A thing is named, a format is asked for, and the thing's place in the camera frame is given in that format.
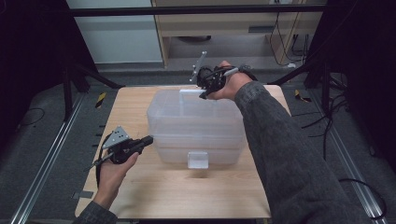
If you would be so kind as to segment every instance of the gray sleeve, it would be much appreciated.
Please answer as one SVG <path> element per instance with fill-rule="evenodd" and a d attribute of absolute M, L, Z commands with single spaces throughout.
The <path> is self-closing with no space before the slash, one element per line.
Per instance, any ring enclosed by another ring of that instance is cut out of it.
<path fill-rule="evenodd" d="M 116 215 L 99 204 L 90 202 L 73 224 L 115 224 L 116 222 Z"/>
<path fill-rule="evenodd" d="M 257 81 L 235 95 L 274 223 L 370 223 L 283 106 Z"/>

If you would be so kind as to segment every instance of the hand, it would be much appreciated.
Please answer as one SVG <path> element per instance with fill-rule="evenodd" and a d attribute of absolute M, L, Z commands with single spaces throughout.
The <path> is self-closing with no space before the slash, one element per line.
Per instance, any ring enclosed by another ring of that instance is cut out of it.
<path fill-rule="evenodd" d="M 230 64 L 226 61 L 223 61 L 220 65 L 222 66 L 230 66 Z M 244 73 L 237 72 L 233 75 L 227 77 L 224 87 L 219 90 L 210 93 L 207 96 L 207 99 L 219 100 L 219 99 L 230 99 L 234 100 L 236 93 L 241 89 L 242 86 L 252 81 L 248 75 Z"/>
<path fill-rule="evenodd" d="M 111 160 L 102 163 L 98 192 L 93 201 L 105 209 L 109 209 L 119 193 L 119 188 L 126 173 L 137 161 L 139 153 L 134 153 L 123 164 L 114 164 Z"/>

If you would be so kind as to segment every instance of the table surface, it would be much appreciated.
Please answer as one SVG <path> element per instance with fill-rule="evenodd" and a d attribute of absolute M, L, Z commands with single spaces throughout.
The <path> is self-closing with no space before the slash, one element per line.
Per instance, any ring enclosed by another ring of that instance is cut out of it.
<path fill-rule="evenodd" d="M 119 90 L 109 115 L 105 136 L 120 125 L 132 138 L 148 135 L 147 109 L 158 90 L 195 89 L 195 86 L 129 87 Z M 278 86 L 265 88 L 288 109 Z M 96 193 L 95 169 L 85 191 Z M 92 199 L 80 198 L 76 216 Z M 189 170 L 187 164 L 164 163 L 152 146 L 128 172 L 110 211 L 118 218 L 268 218 L 269 205 L 248 146 L 238 163 Z"/>

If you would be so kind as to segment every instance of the white cabinet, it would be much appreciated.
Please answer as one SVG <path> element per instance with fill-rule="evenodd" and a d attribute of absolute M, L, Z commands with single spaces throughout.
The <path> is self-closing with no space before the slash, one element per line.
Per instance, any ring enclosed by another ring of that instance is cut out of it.
<path fill-rule="evenodd" d="M 70 8 L 151 7 L 150 0 L 67 3 Z M 76 22 L 99 70 L 128 68 L 137 63 L 163 64 L 153 16 L 76 17 Z"/>

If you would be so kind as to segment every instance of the translucent plastic bin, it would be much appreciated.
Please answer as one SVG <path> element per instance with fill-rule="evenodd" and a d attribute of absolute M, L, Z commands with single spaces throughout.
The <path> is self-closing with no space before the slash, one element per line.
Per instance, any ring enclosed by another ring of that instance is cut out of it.
<path fill-rule="evenodd" d="M 203 100 L 201 92 L 157 91 L 148 107 L 153 146 L 163 161 L 186 162 L 190 168 L 205 168 L 203 158 L 236 163 L 246 145 L 242 115 L 234 102 Z"/>

